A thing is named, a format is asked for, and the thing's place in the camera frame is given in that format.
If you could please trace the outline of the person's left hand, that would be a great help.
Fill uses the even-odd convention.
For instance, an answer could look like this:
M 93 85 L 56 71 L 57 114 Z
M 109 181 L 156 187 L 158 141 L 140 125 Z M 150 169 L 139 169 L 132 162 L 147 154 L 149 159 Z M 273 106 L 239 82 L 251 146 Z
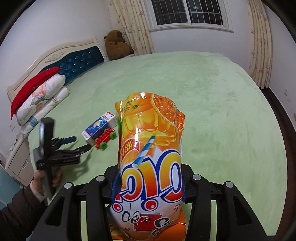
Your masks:
M 57 173 L 54 175 L 52 181 L 48 181 L 48 175 L 44 170 L 37 170 L 34 173 L 32 180 L 32 187 L 35 191 L 37 191 L 40 195 L 44 197 L 51 197 L 53 194 L 51 193 L 51 188 L 55 191 L 56 187 L 59 186 L 62 179 L 63 172 L 59 168 Z

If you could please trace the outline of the person's left forearm sleeve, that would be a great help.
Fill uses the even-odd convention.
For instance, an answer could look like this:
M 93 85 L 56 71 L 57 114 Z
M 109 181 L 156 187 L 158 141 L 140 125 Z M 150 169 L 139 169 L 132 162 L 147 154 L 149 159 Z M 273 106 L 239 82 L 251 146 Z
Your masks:
M 47 208 L 45 198 L 30 185 L 1 209 L 1 240 L 26 240 Z

